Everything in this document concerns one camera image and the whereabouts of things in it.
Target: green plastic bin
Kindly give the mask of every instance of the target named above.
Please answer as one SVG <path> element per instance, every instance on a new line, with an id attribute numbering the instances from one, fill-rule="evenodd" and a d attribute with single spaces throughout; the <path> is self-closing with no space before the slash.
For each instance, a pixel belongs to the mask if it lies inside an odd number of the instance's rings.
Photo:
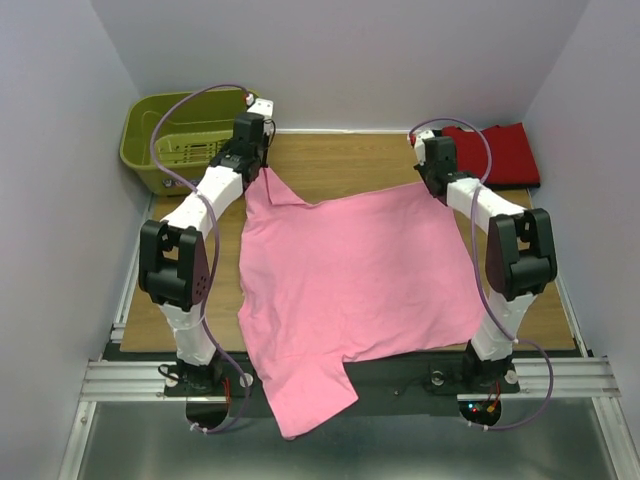
<path id="1" fill-rule="evenodd" d="M 137 102 L 127 115 L 120 158 L 156 195 L 184 195 L 189 189 L 158 170 L 149 153 L 153 129 L 190 92 L 152 95 Z M 165 122 L 156 140 L 160 162 L 197 184 L 211 158 L 232 135 L 233 119 L 246 110 L 242 90 L 214 90 L 195 97 Z"/>

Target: wooden table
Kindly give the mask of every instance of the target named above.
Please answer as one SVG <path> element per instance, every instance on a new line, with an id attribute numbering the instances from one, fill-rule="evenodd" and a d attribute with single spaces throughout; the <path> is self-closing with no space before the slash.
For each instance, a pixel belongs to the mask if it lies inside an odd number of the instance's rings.
<path id="1" fill-rule="evenodd" d="M 287 185 L 310 203 L 420 180 L 412 168 L 415 157 L 404 135 L 279 135 L 269 152 L 269 163 Z M 525 190 L 501 192 L 501 195 L 520 205 L 530 204 Z M 159 197 L 153 218 L 163 218 L 181 201 L 181 197 Z M 207 306 L 211 330 L 221 345 L 231 351 L 245 350 L 237 319 L 243 301 L 238 259 L 245 219 L 244 198 L 233 203 L 220 218 L 220 263 Z M 456 221 L 471 251 L 469 221 L 457 212 Z M 478 232 L 481 262 L 484 264 L 486 236 L 480 230 Z M 211 261 L 214 246 L 211 235 L 206 246 Z M 533 339 L 547 349 L 574 348 L 555 284 L 548 285 L 531 307 L 519 336 Z M 175 351 L 166 319 L 138 288 L 133 295 L 121 350 Z"/>

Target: folded red cloth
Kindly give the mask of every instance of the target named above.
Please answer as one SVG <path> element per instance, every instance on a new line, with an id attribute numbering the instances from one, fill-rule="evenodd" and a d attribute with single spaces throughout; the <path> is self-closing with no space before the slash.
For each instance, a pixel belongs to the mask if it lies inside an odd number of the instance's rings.
<path id="1" fill-rule="evenodd" d="M 482 131 L 491 147 L 493 167 L 486 184 L 495 189 L 539 187 L 540 173 L 522 123 L 495 126 Z M 481 177 L 487 168 L 482 139 L 475 132 L 446 127 L 442 134 L 453 138 L 458 151 L 458 170 Z"/>

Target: wall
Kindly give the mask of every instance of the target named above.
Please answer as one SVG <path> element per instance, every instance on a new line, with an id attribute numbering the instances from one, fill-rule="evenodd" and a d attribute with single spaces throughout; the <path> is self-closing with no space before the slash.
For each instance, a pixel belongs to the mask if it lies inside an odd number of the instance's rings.
<path id="1" fill-rule="evenodd" d="M 640 444 L 640 3 L 592 0 L 529 109 L 536 205 L 554 221 L 587 343 L 609 355 Z"/>
<path id="2" fill-rule="evenodd" d="M 236 81 L 279 127 L 520 121 L 587 0 L 92 0 L 142 94 Z"/>
<path id="3" fill-rule="evenodd" d="M 0 0 L 0 58 L 0 478 L 52 479 L 145 204 L 117 154 L 138 95 L 84 0 Z"/>

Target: pink fabric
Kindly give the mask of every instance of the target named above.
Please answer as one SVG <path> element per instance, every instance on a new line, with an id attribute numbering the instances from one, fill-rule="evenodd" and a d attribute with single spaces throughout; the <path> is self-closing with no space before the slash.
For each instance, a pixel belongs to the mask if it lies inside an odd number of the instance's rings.
<path id="1" fill-rule="evenodd" d="M 469 254 L 423 184 L 309 205 L 263 169 L 246 200 L 238 317 L 284 437 L 358 399 L 342 362 L 463 343 L 479 328 Z"/>

